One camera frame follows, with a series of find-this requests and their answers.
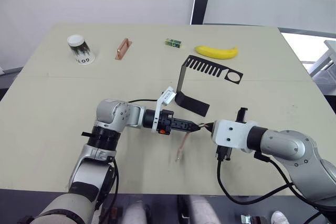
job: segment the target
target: beige tabletop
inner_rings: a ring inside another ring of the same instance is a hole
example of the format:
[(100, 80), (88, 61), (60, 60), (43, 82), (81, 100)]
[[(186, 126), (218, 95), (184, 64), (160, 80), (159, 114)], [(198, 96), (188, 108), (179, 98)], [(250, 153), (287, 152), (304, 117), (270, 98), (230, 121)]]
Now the beige tabletop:
[[(82, 34), (97, 55), (80, 66), (66, 39)], [(133, 44), (121, 61), (117, 47), (128, 37)], [(182, 48), (164, 40), (182, 41)], [(196, 123), (235, 120), (240, 107), (247, 120), (274, 130), (297, 130), (313, 137), (321, 156), (336, 164), (336, 117), (323, 95), (277, 28), (253, 26), (166, 26), (60, 24), (41, 42), (0, 102), (0, 188), (66, 191), (67, 182), (90, 132), (98, 103), (157, 99), (168, 86), (176, 88), (188, 55), (202, 58), (197, 45), (237, 46), (230, 60), (211, 61), (244, 74), (239, 85), (187, 69), (183, 91), (210, 104), (206, 118), (173, 101), (165, 109)], [(154, 102), (139, 102), (149, 109)], [(216, 145), (201, 130), (190, 134), (182, 159), (175, 161), (184, 134), (153, 134), (126, 128), (117, 147), (121, 193), (223, 194), (216, 179)], [(273, 167), (234, 150), (222, 167), (234, 195), (263, 195), (284, 182)]]

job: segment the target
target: yellow banana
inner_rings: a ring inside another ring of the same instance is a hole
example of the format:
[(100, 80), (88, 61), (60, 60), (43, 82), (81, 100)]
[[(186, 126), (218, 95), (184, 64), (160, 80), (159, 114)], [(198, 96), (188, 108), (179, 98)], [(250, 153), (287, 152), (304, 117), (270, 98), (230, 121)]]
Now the yellow banana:
[(236, 57), (238, 54), (237, 47), (234, 47), (233, 49), (216, 49), (206, 46), (197, 46), (195, 47), (195, 50), (200, 55), (205, 55), (215, 59), (231, 59)]

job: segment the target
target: paper cup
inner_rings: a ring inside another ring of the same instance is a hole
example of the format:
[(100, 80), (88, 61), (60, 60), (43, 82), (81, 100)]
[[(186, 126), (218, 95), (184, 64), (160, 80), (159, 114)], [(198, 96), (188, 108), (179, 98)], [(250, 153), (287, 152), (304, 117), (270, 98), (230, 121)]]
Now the paper cup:
[(80, 65), (87, 65), (93, 63), (95, 60), (94, 54), (86, 44), (83, 36), (74, 34), (68, 37), (68, 45), (71, 48), (76, 62)]

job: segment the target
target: black connector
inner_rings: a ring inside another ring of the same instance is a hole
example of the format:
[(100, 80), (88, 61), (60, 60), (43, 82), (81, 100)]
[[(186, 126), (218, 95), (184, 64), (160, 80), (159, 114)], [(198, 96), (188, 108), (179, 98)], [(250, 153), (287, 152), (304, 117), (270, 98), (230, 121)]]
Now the black connector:
[(214, 123), (206, 123), (205, 128), (212, 133), (212, 130), (214, 128)]
[(236, 122), (238, 123), (245, 123), (245, 113), (247, 111), (247, 108), (240, 108), (240, 110), (237, 113)]
[[(159, 115), (159, 122), (157, 125), (157, 132), (160, 134), (169, 135), (171, 130), (194, 132), (199, 131), (201, 128), (192, 121), (177, 119), (173, 117), (174, 112), (170, 110), (162, 110)], [(153, 126), (155, 117), (154, 110), (146, 110), (143, 116), (142, 126), (151, 128)]]
[(269, 163), (271, 158), (263, 155), (261, 152), (254, 152), (254, 158)]
[(221, 162), (224, 160), (230, 161), (231, 152), (232, 148), (218, 145), (216, 151), (217, 160)]

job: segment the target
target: small green box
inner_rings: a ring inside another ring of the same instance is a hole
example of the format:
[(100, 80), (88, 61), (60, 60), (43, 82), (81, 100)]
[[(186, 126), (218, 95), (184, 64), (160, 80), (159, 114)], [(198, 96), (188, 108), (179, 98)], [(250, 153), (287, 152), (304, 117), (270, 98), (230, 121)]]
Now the small green box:
[(180, 48), (182, 45), (182, 42), (179, 40), (175, 40), (175, 39), (166, 39), (164, 41), (165, 45), (171, 46), (171, 47), (178, 47)]

